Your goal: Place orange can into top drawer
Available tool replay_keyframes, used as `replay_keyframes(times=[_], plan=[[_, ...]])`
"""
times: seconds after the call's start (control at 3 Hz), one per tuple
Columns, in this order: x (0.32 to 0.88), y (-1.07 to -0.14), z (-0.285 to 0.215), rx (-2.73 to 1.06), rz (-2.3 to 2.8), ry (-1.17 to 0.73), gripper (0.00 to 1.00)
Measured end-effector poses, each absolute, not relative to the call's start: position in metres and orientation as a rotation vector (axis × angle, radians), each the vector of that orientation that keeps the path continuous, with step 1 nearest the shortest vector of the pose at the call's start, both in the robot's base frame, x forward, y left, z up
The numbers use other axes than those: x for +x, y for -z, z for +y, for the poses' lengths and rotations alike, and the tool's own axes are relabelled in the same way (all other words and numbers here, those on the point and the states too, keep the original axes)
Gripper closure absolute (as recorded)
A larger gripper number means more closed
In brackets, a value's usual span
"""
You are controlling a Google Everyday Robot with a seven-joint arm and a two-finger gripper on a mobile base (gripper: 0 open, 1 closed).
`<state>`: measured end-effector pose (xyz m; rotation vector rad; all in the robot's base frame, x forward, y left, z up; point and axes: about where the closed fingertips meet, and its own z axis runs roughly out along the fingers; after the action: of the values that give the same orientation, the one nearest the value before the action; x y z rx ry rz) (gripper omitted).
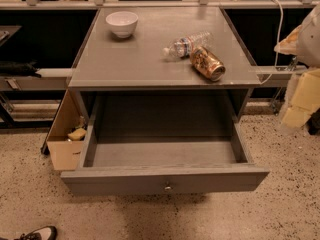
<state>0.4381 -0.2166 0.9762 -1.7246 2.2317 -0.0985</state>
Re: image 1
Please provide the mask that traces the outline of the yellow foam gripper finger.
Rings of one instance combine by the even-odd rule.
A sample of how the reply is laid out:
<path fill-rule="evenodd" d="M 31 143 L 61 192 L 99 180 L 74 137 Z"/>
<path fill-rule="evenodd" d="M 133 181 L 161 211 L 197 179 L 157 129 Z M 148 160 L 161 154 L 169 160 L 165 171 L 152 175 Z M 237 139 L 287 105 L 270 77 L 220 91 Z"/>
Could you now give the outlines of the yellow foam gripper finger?
<path fill-rule="evenodd" d="M 301 27 L 302 25 L 297 26 L 286 38 L 278 42 L 274 47 L 274 51 L 285 55 L 296 55 Z"/>
<path fill-rule="evenodd" d="M 320 108 L 320 69 L 310 69 L 289 80 L 285 104 L 281 109 L 281 124 L 300 128 Z"/>

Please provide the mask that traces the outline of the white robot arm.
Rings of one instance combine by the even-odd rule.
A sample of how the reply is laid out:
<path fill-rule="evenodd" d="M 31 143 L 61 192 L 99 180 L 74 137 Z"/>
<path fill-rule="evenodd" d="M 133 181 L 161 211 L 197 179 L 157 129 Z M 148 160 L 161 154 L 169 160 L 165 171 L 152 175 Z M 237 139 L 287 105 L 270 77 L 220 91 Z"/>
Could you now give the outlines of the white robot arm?
<path fill-rule="evenodd" d="M 308 67 L 300 77 L 294 75 L 287 86 L 286 105 L 281 111 L 281 124 L 302 127 L 320 108 L 320 4 L 305 17 L 274 51 L 295 55 Z"/>

